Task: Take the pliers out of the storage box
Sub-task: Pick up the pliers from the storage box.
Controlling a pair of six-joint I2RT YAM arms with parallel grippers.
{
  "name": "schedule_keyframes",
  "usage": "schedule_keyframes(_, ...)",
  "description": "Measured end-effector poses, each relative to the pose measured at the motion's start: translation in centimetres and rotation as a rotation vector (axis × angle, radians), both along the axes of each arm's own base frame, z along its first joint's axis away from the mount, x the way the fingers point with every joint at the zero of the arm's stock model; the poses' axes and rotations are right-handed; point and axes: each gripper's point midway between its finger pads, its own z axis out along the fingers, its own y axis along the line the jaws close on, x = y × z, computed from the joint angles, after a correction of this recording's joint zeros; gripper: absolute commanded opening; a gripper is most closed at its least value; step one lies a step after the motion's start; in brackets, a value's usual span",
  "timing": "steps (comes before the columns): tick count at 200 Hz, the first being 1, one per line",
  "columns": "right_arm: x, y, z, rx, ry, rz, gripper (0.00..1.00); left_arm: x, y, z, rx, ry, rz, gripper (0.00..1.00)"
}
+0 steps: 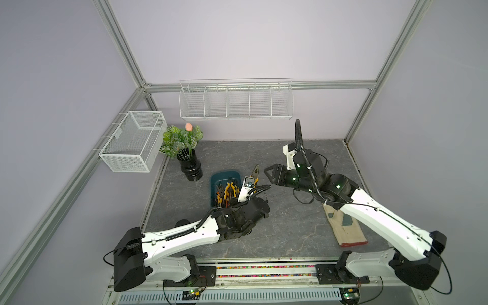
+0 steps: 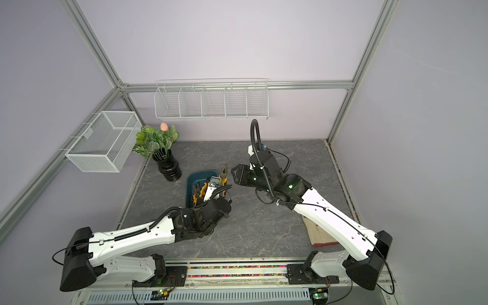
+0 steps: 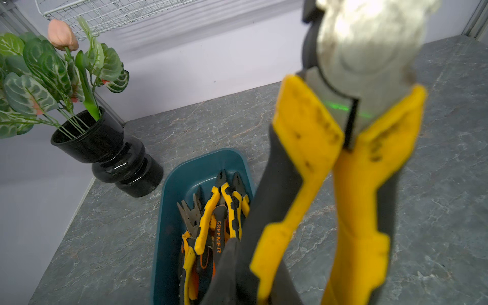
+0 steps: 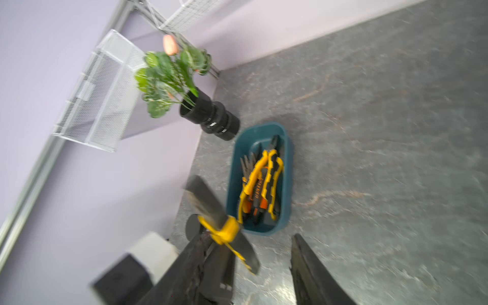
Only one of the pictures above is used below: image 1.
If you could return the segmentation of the teal plastic storage box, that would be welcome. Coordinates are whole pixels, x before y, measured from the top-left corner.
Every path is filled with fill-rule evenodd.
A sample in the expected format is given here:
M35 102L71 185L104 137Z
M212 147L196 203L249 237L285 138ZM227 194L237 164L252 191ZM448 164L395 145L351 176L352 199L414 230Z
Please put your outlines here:
M236 170L213 174L210 179L211 206L231 208L238 204L241 190L241 175Z

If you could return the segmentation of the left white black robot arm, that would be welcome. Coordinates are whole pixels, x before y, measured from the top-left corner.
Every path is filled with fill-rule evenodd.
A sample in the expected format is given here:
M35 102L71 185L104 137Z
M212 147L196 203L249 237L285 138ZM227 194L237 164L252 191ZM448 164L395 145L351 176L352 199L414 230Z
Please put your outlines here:
M140 227L129 229L109 251L113 257L110 265L114 291L129 291L147 279L178 283L199 277L194 256L176 254L249 235L260 220L269 216L268 201L260 194L270 187L252 188L244 201L228 208L212 207L200 221L171 230L144 233Z

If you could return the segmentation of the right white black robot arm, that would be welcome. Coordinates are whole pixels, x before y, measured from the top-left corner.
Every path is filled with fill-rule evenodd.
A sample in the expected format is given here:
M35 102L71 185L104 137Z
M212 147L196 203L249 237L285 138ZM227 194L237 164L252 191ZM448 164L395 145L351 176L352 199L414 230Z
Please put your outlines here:
M322 162L324 157L305 147L298 119L294 138L294 142L283 148L286 165L275 164L265 169L269 181L311 194L313 201L353 217L391 245L379 252L344 251L335 265L338 280L396 276L418 290L432 288L441 269L447 268L442 259L446 235L422 230L405 221L347 176L328 174Z

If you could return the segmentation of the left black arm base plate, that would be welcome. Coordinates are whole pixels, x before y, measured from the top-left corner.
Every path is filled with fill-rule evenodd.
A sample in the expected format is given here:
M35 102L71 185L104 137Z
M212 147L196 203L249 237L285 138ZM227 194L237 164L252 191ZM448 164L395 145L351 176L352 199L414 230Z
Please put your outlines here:
M165 280L165 287L214 287L217 268L215 266L199 266L198 271L192 270L190 275L180 281Z

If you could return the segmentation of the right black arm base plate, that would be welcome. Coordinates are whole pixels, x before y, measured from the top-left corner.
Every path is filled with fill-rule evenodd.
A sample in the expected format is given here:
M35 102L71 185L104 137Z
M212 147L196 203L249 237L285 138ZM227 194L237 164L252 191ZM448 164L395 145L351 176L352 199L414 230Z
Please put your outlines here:
M316 277L320 285L348 284L362 285L370 283L368 276L356 277L349 271L338 271L333 264L316 264Z

